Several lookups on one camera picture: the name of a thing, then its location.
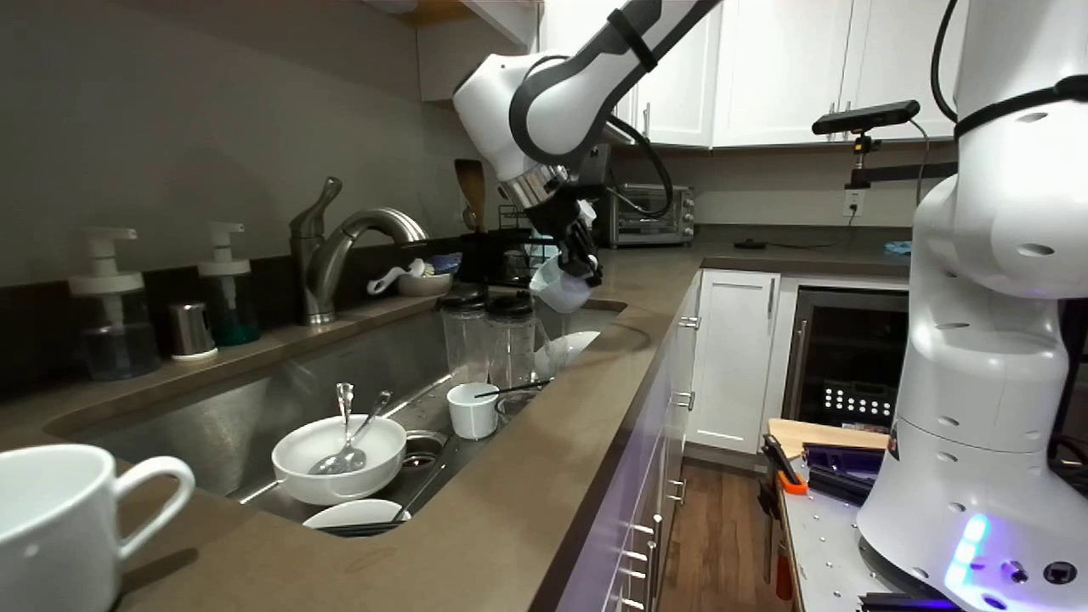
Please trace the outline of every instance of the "soap dispenser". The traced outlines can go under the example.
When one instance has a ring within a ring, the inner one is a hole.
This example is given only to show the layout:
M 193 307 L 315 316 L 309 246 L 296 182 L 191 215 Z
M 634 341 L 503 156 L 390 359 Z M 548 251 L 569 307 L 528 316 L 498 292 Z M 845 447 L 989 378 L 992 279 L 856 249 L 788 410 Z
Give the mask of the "soap dispenser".
M 137 378 L 159 369 L 142 275 L 118 271 L 115 241 L 137 241 L 137 227 L 88 233 L 91 271 L 69 279 L 81 321 L 84 365 L 95 380 Z
M 209 327 L 217 347 L 253 345 L 263 337 L 253 310 L 253 267 L 233 251 L 233 237 L 243 233 L 246 225 L 239 223 L 210 225 L 210 262 L 200 262 L 209 287 Z

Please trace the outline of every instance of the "blue light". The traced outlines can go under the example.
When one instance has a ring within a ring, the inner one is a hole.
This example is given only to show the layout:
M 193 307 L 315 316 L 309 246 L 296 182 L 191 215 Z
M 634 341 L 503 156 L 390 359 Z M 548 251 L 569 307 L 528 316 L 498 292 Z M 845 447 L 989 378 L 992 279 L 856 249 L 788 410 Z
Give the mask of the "blue light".
M 964 599 L 969 596 L 969 585 L 966 585 L 969 565 L 979 562 L 979 547 L 983 547 L 987 534 L 989 534 L 989 516 L 983 516 L 983 514 L 969 516 L 964 526 L 964 538 L 957 546 L 953 565 L 947 572 L 947 585 L 953 592 L 958 592 Z
M 989 520 L 987 520 L 983 514 L 975 514 L 975 516 L 966 524 L 964 542 L 979 546 L 979 542 L 987 538 L 987 530 L 989 530 Z

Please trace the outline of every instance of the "blender jar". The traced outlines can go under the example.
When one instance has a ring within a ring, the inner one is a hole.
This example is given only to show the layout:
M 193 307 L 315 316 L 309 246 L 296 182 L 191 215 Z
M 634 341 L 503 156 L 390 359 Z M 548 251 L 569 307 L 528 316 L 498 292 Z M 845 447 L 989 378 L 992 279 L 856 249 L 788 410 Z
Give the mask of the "blender jar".
M 528 295 L 492 300 L 489 322 L 489 386 L 515 389 L 534 380 L 534 304 Z
M 485 350 L 489 327 L 482 300 L 473 295 L 446 295 L 440 300 L 443 337 L 446 337 L 446 369 L 465 370 L 465 380 L 485 380 Z

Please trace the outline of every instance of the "kitchen sink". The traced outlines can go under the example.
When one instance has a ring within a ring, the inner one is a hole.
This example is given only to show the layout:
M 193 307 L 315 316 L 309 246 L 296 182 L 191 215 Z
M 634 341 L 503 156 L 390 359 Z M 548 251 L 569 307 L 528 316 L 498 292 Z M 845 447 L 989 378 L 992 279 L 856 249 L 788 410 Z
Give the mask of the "kitchen sink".
M 601 330 L 616 312 L 613 307 L 591 307 L 575 316 L 540 312 L 540 322 L 548 337 L 560 337 Z M 451 437 L 446 392 L 465 376 L 446 369 L 437 312 L 386 322 L 209 398 L 151 410 L 137 422 L 81 426 L 65 440 L 101 447 L 125 464 L 177 457 L 193 470 L 200 489 L 304 524 L 320 508 L 284 497 L 270 457 L 285 432 L 337 415 L 337 380 L 357 389 L 354 411 L 390 392 L 395 402 L 386 415 L 404 426 L 408 447 L 397 479 L 373 497 L 408 504 L 411 514 L 485 449 L 485 440 Z M 518 418 L 528 402 L 508 402 L 503 418 Z

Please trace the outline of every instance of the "sink faucet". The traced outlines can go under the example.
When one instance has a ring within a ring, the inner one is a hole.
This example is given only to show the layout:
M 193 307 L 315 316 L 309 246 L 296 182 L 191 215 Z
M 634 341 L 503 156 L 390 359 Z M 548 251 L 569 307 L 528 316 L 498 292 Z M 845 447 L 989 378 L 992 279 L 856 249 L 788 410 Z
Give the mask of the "sink faucet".
M 428 237 L 414 219 L 395 207 L 367 207 L 361 215 L 352 215 L 326 237 L 326 207 L 341 192 L 345 184 L 337 176 L 326 176 L 320 198 L 294 219 L 294 259 L 299 262 L 309 327 L 335 322 L 335 292 L 341 287 L 347 251 L 361 236 L 380 233 L 397 246 Z

